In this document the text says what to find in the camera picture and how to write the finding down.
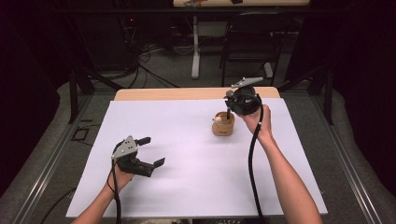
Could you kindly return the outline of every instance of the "wire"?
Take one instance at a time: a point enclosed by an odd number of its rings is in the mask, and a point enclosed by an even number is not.
[[[149,47],[145,49],[141,49],[142,53],[139,55],[139,61],[143,63],[148,63],[150,58],[151,58],[151,51],[149,50]]]
[[[146,87],[146,83],[148,82],[148,72],[145,73],[145,82],[143,82],[143,86],[140,89],[144,89]]]
[[[119,142],[116,144],[114,147],[113,153],[117,150],[117,148],[122,144],[122,142]],[[107,177],[107,185],[110,187],[110,189],[114,193],[114,201],[116,201],[116,206],[117,206],[117,224],[121,224],[121,202],[120,202],[120,195],[119,195],[119,186],[117,183],[117,177],[116,177],[116,161],[111,160],[111,171],[108,174]],[[108,183],[108,178],[110,177],[111,173],[113,174],[113,181],[114,181],[114,188],[111,188],[110,184]]]
[[[254,151],[254,145],[256,143],[257,136],[259,135],[259,131],[260,131],[261,127],[262,127],[262,118],[263,118],[264,110],[262,108],[262,99],[260,98],[260,95],[257,94],[257,98],[254,97],[254,99],[256,99],[260,103],[260,105],[261,105],[260,109],[261,110],[260,110],[259,123],[257,124],[256,129],[254,130],[253,137],[251,138],[247,165],[248,165],[250,183],[251,183],[251,187],[253,189],[254,201],[255,201],[255,204],[256,204],[257,212],[259,213],[259,218],[262,221],[262,223],[265,223],[265,218],[264,218],[264,215],[262,214],[262,208],[260,206],[259,195],[257,193],[256,182],[254,180],[254,174],[253,174],[253,151]]]
[[[67,195],[69,195],[71,192],[75,191],[77,189],[77,187],[70,189],[69,191],[66,192],[66,194],[64,194],[60,199],[58,199],[58,201],[55,202],[55,204],[52,205],[52,207],[49,209],[49,211],[46,213],[46,215],[44,215],[43,219],[41,219],[40,224],[43,224],[47,217],[50,215],[50,213],[52,212],[52,210],[55,208],[55,206],[63,199],[65,198]]]
[[[137,79],[137,75],[138,75],[138,74],[139,74],[139,66],[136,67],[136,73],[135,73],[134,79],[132,80],[131,84],[128,86],[128,89],[131,89],[131,88],[132,88],[132,86],[133,86],[134,83],[136,82],[136,79]]]
[[[175,85],[175,84],[173,84],[172,82],[170,82],[170,81],[164,79],[163,77],[159,77],[159,76],[155,75],[154,73],[152,73],[151,71],[149,71],[149,70],[148,70],[145,66],[143,66],[142,64],[139,64],[139,66],[140,66],[141,68],[143,68],[144,70],[146,70],[146,72],[148,72],[150,75],[152,75],[152,76],[153,76],[155,79],[157,79],[161,84],[163,84],[163,83],[161,82],[161,80],[162,80],[162,81],[168,83],[169,85],[178,88],[178,86]]]
[[[204,41],[206,41],[207,39],[209,39],[210,37],[204,37],[200,42],[198,42],[198,45],[201,45]],[[176,52],[176,53],[178,53],[178,54],[180,54],[180,55],[186,55],[186,54],[189,54],[189,53],[191,53],[193,50],[194,50],[194,45],[192,44],[192,45],[190,45],[190,46],[178,46],[178,47],[176,47],[176,46],[173,46],[173,49],[174,49],[174,51]],[[188,51],[186,51],[186,52],[181,52],[181,51],[179,51],[179,50],[177,50],[177,49],[189,49]]]

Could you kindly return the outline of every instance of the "office chair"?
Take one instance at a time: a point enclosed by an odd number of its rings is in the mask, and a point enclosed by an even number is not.
[[[283,39],[293,25],[286,13],[243,12],[227,23],[220,59],[221,86],[224,86],[226,62],[274,63],[271,86],[274,85]]]

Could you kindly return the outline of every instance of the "white sheet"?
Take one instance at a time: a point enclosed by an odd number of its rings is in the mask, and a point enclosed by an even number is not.
[[[263,99],[272,111],[273,133],[285,157],[299,173],[318,210],[327,209],[283,99]],[[137,158],[165,158],[152,177],[135,176],[121,192],[123,217],[256,217],[248,176],[252,134],[236,117],[233,135],[212,133],[213,118],[224,100],[111,102],[88,158],[67,217],[77,217],[106,182],[114,146],[128,135],[151,137]],[[268,160],[256,144],[253,168],[262,212],[282,215]],[[113,202],[105,217],[115,217]]]

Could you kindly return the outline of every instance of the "hand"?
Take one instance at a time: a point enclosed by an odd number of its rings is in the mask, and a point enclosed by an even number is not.
[[[272,137],[271,110],[268,105],[263,105],[262,109],[264,114],[262,117],[262,127],[259,135]],[[260,110],[261,109],[259,108],[258,110],[256,110],[256,112],[249,115],[237,115],[246,123],[247,128],[250,130],[251,133],[254,133],[254,130],[256,130],[257,124],[260,121]]]
[[[129,174],[123,172],[120,167],[116,164],[114,166],[114,170],[116,172],[116,179],[117,179],[117,185],[118,185],[118,192],[120,192],[134,177],[134,174]],[[109,177],[108,177],[108,184],[112,189],[114,189],[114,179],[113,179],[113,173],[111,172]]]

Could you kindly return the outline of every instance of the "desk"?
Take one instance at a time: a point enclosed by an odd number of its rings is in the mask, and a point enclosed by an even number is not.
[[[111,102],[67,217],[76,217],[105,183],[114,146],[131,134],[151,137],[139,148],[141,161],[165,157],[151,178],[136,176],[120,194],[122,216],[132,218],[256,217],[248,177],[251,133],[236,118],[233,135],[215,136],[213,117],[226,109],[229,88],[120,90]],[[307,185],[319,212],[327,209],[286,105],[275,88],[256,92],[273,111],[275,138]],[[253,168],[263,213],[282,215],[268,160],[256,146]],[[114,217],[111,204],[105,217]]]
[[[187,7],[186,3],[192,1],[174,0],[174,7]],[[243,3],[233,4],[231,0],[207,0],[203,1],[199,7],[306,7],[309,0],[244,0]],[[192,60],[191,78],[199,77],[200,50],[198,46],[198,20],[193,17],[193,36],[194,36],[194,54]]]

